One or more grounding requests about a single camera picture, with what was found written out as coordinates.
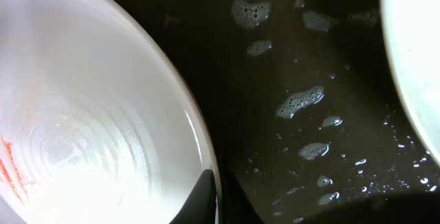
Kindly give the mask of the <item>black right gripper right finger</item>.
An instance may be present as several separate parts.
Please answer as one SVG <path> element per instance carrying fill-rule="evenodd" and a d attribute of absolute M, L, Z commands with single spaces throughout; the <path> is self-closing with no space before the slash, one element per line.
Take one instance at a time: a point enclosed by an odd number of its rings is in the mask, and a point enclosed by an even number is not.
<path fill-rule="evenodd" d="M 227 174 L 221 184 L 223 223 L 264 224 L 233 174 Z"/>

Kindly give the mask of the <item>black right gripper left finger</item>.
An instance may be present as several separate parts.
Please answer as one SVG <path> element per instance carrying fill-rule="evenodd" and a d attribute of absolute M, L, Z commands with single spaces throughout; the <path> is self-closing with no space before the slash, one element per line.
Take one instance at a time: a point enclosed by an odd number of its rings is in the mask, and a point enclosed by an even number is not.
<path fill-rule="evenodd" d="M 170 224 L 215 224 L 216 197 L 214 173 L 206 169 Z"/>

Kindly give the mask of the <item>white plate with red stain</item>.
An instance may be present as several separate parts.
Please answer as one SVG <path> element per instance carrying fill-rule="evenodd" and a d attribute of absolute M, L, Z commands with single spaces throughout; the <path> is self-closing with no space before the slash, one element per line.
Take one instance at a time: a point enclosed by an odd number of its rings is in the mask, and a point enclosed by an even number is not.
<path fill-rule="evenodd" d="M 170 223 L 221 185 L 194 98 L 113 0 L 1 0 L 1 222 Z"/>

